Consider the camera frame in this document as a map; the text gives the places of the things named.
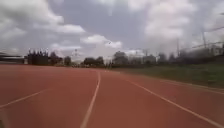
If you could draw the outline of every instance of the grass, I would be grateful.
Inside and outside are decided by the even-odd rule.
[[[153,77],[224,88],[224,65],[155,66],[141,69],[119,69]]]

